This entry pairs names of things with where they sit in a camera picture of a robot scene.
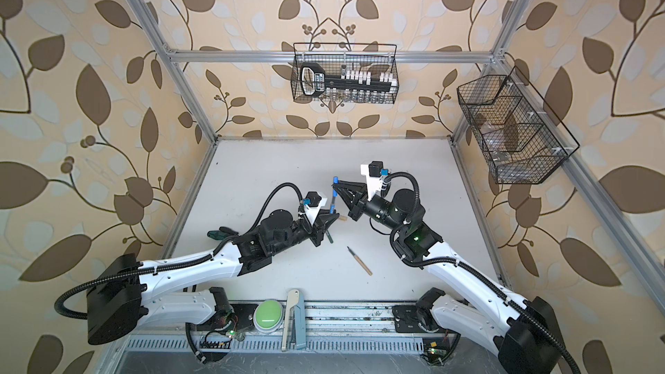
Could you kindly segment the blue pen cap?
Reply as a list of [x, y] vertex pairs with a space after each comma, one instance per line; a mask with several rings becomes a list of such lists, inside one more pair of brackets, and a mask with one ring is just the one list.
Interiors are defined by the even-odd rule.
[[332, 197], [333, 198], [338, 196], [337, 186], [336, 186], [338, 183], [339, 183], [339, 178], [337, 176], [335, 176], [332, 179]]

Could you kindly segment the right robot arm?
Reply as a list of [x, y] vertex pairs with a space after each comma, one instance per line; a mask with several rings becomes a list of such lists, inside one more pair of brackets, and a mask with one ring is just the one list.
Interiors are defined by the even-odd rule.
[[424, 294], [422, 329], [457, 332], [493, 353], [508, 373], [549, 373], [560, 360], [571, 372], [580, 371], [547, 301], [530, 301], [494, 282], [424, 222], [420, 188], [410, 173], [381, 171], [365, 178], [332, 185], [350, 218], [368, 216], [390, 229], [388, 240], [401, 263], [435, 275], [461, 296], [456, 300], [437, 288]]

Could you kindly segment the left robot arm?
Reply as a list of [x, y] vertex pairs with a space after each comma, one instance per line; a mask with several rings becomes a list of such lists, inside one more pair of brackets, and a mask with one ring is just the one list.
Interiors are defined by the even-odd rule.
[[185, 288], [254, 273], [306, 240], [320, 246], [339, 213], [327, 209], [327, 199], [319, 192], [296, 196], [295, 215], [261, 210], [243, 234], [227, 227], [213, 230], [209, 235], [218, 240], [214, 249], [160, 261], [120, 256], [97, 279], [60, 295], [55, 311], [86, 321], [88, 344], [94, 346], [158, 321], [205, 325], [227, 317], [231, 310], [221, 287], [199, 294], [187, 294]]

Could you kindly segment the beige pen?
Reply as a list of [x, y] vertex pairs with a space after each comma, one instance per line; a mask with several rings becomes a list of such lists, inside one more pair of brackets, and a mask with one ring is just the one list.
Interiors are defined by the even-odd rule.
[[348, 252], [351, 254], [353, 259], [360, 265], [361, 268], [367, 273], [367, 275], [373, 276], [372, 270], [362, 261], [362, 259], [350, 248], [347, 246]]

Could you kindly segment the green push button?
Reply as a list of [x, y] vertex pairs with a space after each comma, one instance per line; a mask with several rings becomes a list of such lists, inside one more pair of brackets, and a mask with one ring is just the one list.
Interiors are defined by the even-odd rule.
[[276, 300], [261, 302], [253, 314], [253, 323], [256, 331], [272, 333], [282, 326], [284, 307]]

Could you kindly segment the black socket holder tool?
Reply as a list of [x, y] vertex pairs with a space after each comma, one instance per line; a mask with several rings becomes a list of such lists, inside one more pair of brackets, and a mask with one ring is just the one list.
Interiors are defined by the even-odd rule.
[[373, 72], [355, 64], [341, 63], [324, 67], [318, 62], [304, 62], [294, 68], [292, 86], [295, 96], [345, 101], [393, 101], [399, 91], [398, 77], [390, 70]]

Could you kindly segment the beige blue handled tool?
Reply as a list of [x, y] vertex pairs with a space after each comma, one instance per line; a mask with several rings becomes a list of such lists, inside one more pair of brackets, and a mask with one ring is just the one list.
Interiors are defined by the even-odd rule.
[[307, 348], [307, 325], [305, 301], [300, 289], [291, 289], [287, 293], [284, 311], [281, 351], [285, 353], [294, 341], [294, 349]]

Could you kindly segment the aluminium front rail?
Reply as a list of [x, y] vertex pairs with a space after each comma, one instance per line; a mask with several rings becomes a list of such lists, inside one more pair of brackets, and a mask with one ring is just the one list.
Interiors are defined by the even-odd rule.
[[[492, 302], [504, 313], [497, 321], [480, 313], [479, 310], [464, 303], [454, 301], [450, 296], [439, 296], [435, 301], [419, 301], [417, 303], [388, 303], [388, 302], [305, 302], [307, 339], [316, 336], [387, 336], [387, 335], [416, 335], [436, 336], [435, 334], [397, 333], [391, 309], [396, 305], [417, 305], [429, 308], [434, 306], [434, 319], [444, 328], [451, 328], [462, 336], [470, 339], [493, 340], [496, 337], [507, 335], [511, 327], [519, 322], [529, 326], [534, 319], [534, 313], [527, 309], [521, 311], [508, 306], [502, 301]], [[256, 329], [249, 332], [190, 332], [195, 335], [196, 342], [220, 341], [223, 336], [243, 341], [247, 335], [277, 335], [282, 334], [282, 326], [272, 333], [261, 333]]]

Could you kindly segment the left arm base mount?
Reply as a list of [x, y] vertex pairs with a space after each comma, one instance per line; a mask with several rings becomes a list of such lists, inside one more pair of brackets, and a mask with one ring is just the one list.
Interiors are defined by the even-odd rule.
[[255, 329], [254, 313], [258, 308], [257, 303], [237, 302], [232, 303], [231, 307], [233, 308], [232, 313], [217, 311], [205, 322], [195, 325], [193, 330], [195, 332], [249, 332]]

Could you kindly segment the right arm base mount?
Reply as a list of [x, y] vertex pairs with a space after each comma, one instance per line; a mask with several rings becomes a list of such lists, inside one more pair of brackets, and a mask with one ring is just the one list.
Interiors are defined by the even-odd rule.
[[434, 319], [434, 306], [396, 305], [391, 309], [397, 333], [458, 335], [451, 328], [441, 327]]

